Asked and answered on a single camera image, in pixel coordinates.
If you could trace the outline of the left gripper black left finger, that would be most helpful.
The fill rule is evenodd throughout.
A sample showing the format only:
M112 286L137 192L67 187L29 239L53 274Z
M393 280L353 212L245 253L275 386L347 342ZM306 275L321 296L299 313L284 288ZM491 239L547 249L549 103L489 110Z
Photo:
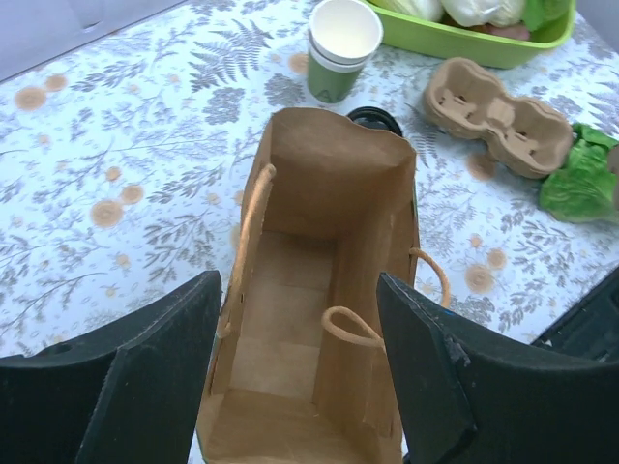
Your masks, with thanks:
M5 463L184 463L221 308L206 271L109 324L1 361Z

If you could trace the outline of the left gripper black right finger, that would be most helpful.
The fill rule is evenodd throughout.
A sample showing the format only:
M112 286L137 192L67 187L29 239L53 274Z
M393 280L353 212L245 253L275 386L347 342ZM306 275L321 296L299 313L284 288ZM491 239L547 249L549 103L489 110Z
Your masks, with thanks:
M382 274L408 463L614 463L618 362L524 344Z

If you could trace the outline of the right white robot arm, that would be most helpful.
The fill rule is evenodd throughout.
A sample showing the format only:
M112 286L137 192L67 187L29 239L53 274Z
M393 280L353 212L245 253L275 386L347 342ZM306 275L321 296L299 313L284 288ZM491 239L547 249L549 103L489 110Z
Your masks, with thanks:
M617 363L618 294L615 269L531 345L599 363Z

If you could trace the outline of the green brown paper bag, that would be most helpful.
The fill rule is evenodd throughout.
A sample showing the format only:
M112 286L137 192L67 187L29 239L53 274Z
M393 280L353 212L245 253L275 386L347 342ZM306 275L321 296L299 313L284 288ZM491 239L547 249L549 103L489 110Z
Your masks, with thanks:
M286 108L263 132L196 433L209 463L399 463L376 301L412 281L416 153L387 130Z

